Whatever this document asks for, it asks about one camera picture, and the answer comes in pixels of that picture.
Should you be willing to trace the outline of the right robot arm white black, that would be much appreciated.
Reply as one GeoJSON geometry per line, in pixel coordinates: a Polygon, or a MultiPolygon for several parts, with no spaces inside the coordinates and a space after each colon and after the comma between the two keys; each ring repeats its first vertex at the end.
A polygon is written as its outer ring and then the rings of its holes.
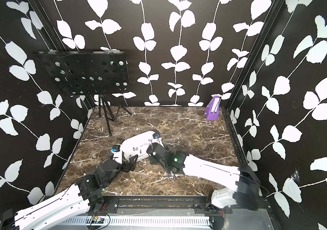
{"type": "Polygon", "coordinates": [[[244,209],[258,210],[260,180],[249,166],[226,166],[202,160],[192,154],[179,151],[171,153],[159,143],[150,144],[147,153],[168,174],[199,177],[224,186],[209,196],[211,206],[222,209],[238,205],[244,209]]]}

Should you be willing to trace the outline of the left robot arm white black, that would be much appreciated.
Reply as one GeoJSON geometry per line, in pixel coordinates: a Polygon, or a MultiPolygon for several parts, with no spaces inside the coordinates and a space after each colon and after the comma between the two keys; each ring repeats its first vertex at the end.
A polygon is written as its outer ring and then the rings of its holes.
{"type": "Polygon", "coordinates": [[[63,221],[88,213],[99,212],[105,206],[101,194],[120,172],[134,171],[138,155],[127,162],[118,158],[107,159],[97,166],[96,171],[76,180],[69,188],[30,208],[3,214],[1,230],[48,230],[63,221]]]}

